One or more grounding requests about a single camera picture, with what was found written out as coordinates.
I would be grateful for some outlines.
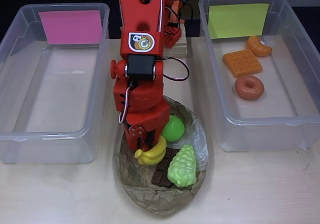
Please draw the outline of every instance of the pink sticky note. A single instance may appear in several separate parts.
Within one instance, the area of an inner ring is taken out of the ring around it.
[[[99,10],[39,12],[49,44],[100,43]]]

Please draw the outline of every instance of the orange donut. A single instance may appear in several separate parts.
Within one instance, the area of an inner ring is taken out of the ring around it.
[[[265,87],[260,79],[245,75],[239,77],[234,84],[235,91],[240,98],[246,100],[256,100],[264,93]]]
[[[260,43],[260,38],[257,36],[251,36],[246,42],[246,45],[257,57],[266,57],[272,52],[272,48]]]

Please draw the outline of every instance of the robot logo sticker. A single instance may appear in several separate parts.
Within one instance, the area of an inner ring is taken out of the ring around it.
[[[129,48],[138,53],[146,53],[155,46],[155,39],[148,33],[129,33]]]

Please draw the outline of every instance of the yellow sticky note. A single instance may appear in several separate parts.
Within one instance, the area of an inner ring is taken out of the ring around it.
[[[211,38],[262,35],[268,3],[213,5],[209,8]]]

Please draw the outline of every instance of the white table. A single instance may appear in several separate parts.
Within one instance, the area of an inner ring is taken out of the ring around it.
[[[201,38],[189,40],[198,63],[209,63]],[[119,40],[111,58],[120,60]],[[174,61],[166,74],[180,74]],[[206,180],[195,199],[169,218],[136,206],[115,172],[115,140],[121,133],[108,87],[97,158],[89,164],[0,164],[0,224],[318,224],[320,146],[282,152],[223,151],[214,141],[208,107],[202,102],[201,74],[189,81],[165,80],[165,95],[192,109],[203,121],[209,145]]]

